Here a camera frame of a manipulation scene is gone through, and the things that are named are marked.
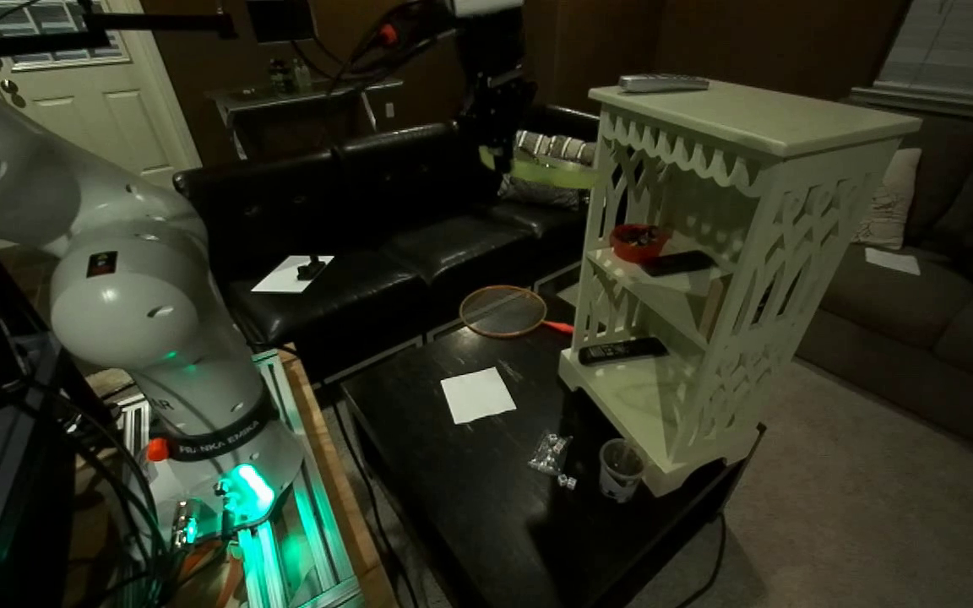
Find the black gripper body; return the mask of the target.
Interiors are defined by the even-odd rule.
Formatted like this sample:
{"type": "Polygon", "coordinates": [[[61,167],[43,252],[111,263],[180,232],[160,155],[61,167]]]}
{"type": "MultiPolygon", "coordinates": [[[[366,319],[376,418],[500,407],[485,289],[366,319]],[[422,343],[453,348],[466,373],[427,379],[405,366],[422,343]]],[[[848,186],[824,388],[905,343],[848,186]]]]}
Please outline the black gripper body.
{"type": "Polygon", "coordinates": [[[530,109],[530,100],[533,82],[524,76],[524,68],[477,76],[466,87],[456,125],[468,143],[510,155],[519,114],[530,109]]]}

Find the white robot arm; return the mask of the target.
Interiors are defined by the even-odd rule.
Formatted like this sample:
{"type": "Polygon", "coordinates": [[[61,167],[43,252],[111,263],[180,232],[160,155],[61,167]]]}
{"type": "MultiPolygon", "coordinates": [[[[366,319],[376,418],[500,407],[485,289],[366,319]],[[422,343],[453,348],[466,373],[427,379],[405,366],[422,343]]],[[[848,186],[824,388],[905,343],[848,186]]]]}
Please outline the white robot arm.
{"type": "Polygon", "coordinates": [[[195,499],[241,528],[267,519],[305,448],[227,310],[194,202],[0,100],[0,241],[53,257],[64,350],[140,382],[169,445],[155,509],[195,499]]]}

